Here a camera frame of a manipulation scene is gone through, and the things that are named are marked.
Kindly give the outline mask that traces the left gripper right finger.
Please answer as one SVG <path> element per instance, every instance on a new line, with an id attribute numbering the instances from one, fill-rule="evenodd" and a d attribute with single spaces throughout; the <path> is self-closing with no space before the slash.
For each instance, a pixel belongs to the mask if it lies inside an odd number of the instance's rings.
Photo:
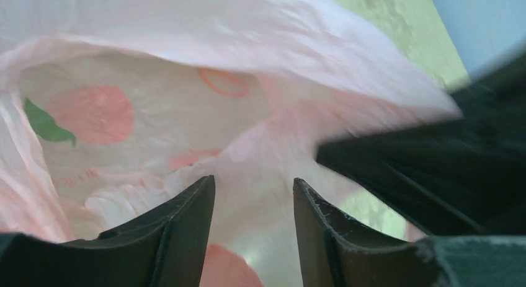
<path id="1" fill-rule="evenodd" d="M 406 242 L 376 231 L 293 182 L 305 286 L 524 286 L 525 239 L 431 236 Z"/>

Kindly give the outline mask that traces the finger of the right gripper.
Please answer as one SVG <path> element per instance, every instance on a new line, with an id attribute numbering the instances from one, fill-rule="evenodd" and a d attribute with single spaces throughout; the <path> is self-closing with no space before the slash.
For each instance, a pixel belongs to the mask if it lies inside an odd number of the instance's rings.
<path id="1" fill-rule="evenodd" d="M 321 144 L 316 162 L 426 234 L 525 234 L 525 56 L 452 95 L 462 116 Z"/>

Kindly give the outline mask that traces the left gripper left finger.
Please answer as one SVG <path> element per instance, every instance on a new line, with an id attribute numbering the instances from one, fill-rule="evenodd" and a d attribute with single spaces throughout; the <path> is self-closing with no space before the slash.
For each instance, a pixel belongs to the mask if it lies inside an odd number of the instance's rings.
<path id="1" fill-rule="evenodd" d="M 198 286 L 215 202 L 205 176 L 91 241 L 1 235 L 2 286 Z"/>

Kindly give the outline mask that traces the pink plastic bag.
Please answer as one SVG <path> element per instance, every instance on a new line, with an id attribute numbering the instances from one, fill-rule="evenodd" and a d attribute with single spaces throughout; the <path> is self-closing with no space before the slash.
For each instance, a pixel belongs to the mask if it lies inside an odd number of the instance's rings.
<path id="1" fill-rule="evenodd" d="M 93 239 L 214 175 L 203 286 L 302 286 L 318 143 L 459 116 L 334 0 L 1 0 L 1 232 Z"/>

